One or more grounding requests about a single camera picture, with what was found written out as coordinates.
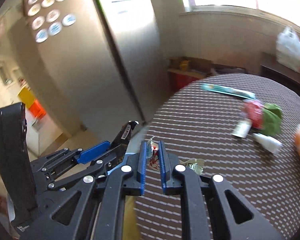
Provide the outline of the red white candy wrapper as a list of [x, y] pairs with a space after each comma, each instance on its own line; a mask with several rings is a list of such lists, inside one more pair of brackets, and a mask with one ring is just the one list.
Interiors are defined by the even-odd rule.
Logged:
[[149, 168], [159, 171], [160, 161], [159, 161], [159, 145], [154, 141], [154, 137], [151, 137], [147, 141], [147, 165]]

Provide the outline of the white plastic squeeze bottle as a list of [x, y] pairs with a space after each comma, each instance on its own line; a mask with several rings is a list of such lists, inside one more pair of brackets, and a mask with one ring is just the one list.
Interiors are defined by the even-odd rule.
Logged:
[[260, 133], [253, 133], [253, 138], [257, 143], [259, 143], [265, 150], [272, 154], [276, 154], [281, 150], [282, 143], [276, 140], [273, 137], [260, 134]]

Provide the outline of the green plush leaf toy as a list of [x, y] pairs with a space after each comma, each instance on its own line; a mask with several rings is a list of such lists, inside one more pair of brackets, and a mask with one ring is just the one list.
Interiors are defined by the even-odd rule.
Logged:
[[265, 103], [262, 108], [260, 133], [274, 137], [281, 132], [282, 109], [274, 103]]

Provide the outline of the black snack bag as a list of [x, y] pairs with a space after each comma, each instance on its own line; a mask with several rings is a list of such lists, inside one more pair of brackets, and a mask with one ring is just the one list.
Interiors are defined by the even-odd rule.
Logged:
[[129, 121], [124, 124], [115, 139], [111, 142], [109, 149], [112, 150], [117, 146], [122, 146], [126, 151], [131, 140], [134, 128], [138, 126], [138, 124], [138, 121]]

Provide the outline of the silver gold foil wrapper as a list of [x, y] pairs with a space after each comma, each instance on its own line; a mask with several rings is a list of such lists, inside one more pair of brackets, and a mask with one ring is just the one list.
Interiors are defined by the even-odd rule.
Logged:
[[179, 160], [179, 164], [192, 169], [196, 174], [204, 174], [204, 160], [203, 159], [189, 159], [187, 161]]

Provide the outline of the yellow cloth on chair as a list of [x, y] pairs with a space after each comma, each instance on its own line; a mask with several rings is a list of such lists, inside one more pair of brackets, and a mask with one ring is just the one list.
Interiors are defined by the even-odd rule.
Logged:
[[140, 239], [140, 229], [137, 225], [137, 215], [134, 210], [135, 207], [135, 197], [126, 197], [125, 201], [125, 211], [123, 218], [123, 240], [139, 240]]

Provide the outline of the yellow plastic stool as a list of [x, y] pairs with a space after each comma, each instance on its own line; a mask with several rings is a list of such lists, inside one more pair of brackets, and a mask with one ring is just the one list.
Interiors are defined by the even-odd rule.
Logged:
[[20, 99], [21, 102], [23, 102], [26, 106], [26, 108], [30, 108], [35, 100], [36, 97], [32, 93], [31, 90], [29, 90], [27, 87], [23, 87], [20, 92], [18, 93], [18, 98]]

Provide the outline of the beige flat sachet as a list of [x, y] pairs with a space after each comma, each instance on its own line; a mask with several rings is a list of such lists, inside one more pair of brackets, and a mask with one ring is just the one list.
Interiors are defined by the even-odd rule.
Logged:
[[251, 120], [245, 118], [238, 122], [234, 131], [232, 132], [232, 135], [238, 138], [246, 138], [251, 127], [252, 127]]

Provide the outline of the silver double-door refrigerator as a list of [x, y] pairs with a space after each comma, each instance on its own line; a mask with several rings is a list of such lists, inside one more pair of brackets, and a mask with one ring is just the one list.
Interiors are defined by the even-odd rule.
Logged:
[[53, 121], [112, 139], [150, 122], [169, 88], [151, 0], [23, 0], [15, 57]]

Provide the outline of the red gift cardboard box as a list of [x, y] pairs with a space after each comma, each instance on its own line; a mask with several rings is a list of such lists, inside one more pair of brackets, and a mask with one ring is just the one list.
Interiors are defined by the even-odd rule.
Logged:
[[173, 92], [179, 91], [193, 81], [206, 78], [205, 73], [182, 71], [174, 68], [168, 68], [167, 72], [170, 82], [170, 88]]

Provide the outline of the teal long snack wrapper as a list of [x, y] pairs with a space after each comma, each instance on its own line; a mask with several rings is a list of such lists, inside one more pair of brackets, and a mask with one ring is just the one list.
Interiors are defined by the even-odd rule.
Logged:
[[225, 87], [225, 86], [204, 83], [202, 85], [202, 89], [205, 91], [208, 91], [208, 92], [215, 92], [215, 93], [221, 93], [221, 94], [226, 94], [226, 95], [231, 95], [231, 96], [237, 96], [237, 97], [243, 98], [243, 99], [252, 99], [252, 100], [256, 99], [255, 94], [252, 92], [235, 89], [235, 88], [231, 88], [231, 87]]

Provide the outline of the small yellow box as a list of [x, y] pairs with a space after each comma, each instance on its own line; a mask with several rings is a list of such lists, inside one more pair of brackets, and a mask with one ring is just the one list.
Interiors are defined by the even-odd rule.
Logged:
[[187, 72], [190, 69], [190, 62], [188, 60], [183, 60], [179, 64], [181, 71]]

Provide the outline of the brown open cardboard box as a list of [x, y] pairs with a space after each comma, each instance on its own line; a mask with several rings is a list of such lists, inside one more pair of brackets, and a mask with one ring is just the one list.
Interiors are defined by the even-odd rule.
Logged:
[[183, 60], [190, 62], [190, 69], [188, 71], [205, 73], [206, 76], [215, 76], [221, 74], [247, 74], [248, 71], [245, 68], [227, 66], [222, 64], [213, 63], [210, 60], [200, 59], [195, 57], [170, 57], [168, 68], [179, 69], [179, 64]]

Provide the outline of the dark wooden side cabinet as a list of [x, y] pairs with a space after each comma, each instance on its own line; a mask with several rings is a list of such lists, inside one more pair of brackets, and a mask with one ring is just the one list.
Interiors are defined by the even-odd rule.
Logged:
[[300, 73], [277, 62], [274, 55], [261, 53], [260, 75], [276, 81], [300, 96]]

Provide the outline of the white plastic shopping bag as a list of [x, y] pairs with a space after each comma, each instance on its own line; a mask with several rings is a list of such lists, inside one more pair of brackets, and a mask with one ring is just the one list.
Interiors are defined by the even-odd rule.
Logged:
[[276, 41], [277, 62], [300, 73], [300, 39], [293, 28], [286, 26]]

